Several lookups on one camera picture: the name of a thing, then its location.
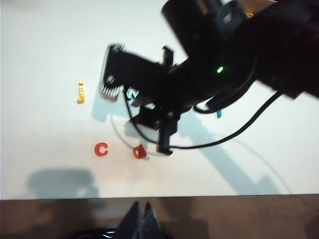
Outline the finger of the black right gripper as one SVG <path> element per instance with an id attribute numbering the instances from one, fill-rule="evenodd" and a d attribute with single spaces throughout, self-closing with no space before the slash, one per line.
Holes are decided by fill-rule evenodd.
<path id="1" fill-rule="evenodd" d="M 138 95 L 132 102 L 131 106 L 133 107 L 145 107 L 147 105 L 156 106 L 156 102 L 152 97 L 146 95 Z"/>
<path id="2" fill-rule="evenodd" d="M 132 117 L 130 122 L 158 130 L 160 126 L 160 111 L 157 107 L 153 109 L 140 107 L 138 114 Z"/>

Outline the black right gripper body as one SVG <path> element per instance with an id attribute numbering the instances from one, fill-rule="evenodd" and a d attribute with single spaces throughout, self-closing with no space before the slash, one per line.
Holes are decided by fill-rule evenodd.
<path id="1" fill-rule="evenodd" d="M 177 123 L 181 114 L 189 111 L 193 105 L 206 100 L 196 84 L 196 77 L 188 60 L 173 64 L 173 50 L 163 47 L 163 66 L 165 69 L 162 88 L 158 89 L 159 98 L 154 100 L 151 110 L 151 128 L 158 130 L 156 151 L 171 155 L 170 137 L 177 132 Z"/>

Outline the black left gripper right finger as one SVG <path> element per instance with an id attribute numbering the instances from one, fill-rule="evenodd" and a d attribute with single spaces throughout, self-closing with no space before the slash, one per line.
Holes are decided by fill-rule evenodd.
<path id="1" fill-rule="evenodd" d="M 138 223 L 138 239 L 162 239 L 163 234 L 157 221 L 156 214 L 150 204 L 147 202 L 144 212 Z"/>

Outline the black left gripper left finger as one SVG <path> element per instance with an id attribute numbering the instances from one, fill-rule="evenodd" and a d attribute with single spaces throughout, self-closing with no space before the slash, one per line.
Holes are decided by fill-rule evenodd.
<path id="1" fill-rule="evenodd" d="M 117 227 L 118 239 L 137 239 L 140 222 L 140 205 L 135 201 Z"/>

